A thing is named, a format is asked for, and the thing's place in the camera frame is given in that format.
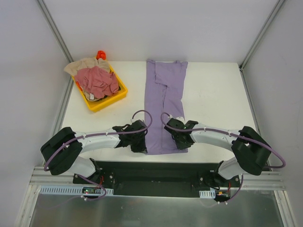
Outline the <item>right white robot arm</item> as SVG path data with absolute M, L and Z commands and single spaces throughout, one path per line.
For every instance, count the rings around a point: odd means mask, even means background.
M 244 126 L 241 130 L 224 130 L 198 123 L 197 121 L 182 121 L 171 118 L 164 129 L 169 132 L 178 149 L 186 149 L 195 143 L 205 143 L 224 148 L 234 154 L 234 157 L 221 161 L 212 178 L 217 186 L 225 186 L 233 177 L 248 173 L 260 175 L 265 168 L 271 151 L 265 140 L 251 127 Z

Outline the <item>purple t-shirt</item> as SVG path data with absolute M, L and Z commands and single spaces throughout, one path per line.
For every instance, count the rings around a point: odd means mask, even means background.
M 153 118 L 145 136 L 148 155 L 187 153 L 177 149 L 175 141 L 164 128 L 160 115 L 166 112 L 174 117 L 184 117 L 182 104 L 184 81 L 188 62 L 146 62 L 144 109 Z

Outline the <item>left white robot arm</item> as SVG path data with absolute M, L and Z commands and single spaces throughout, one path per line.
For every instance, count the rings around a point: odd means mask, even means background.
M 51 175 L 69 172 L 95 184 L 100 179 L 99 167 L 92 158 L 83 158 L 80 154 L 101 148 L 128 146 L 133 152 L 146 153 L 146 134 L 147 126 L 141 120 L 94 133 L 74 132 L 71 127 L 65 127 L 50 138 L 40 151 L 45 159 L 45 170 Z

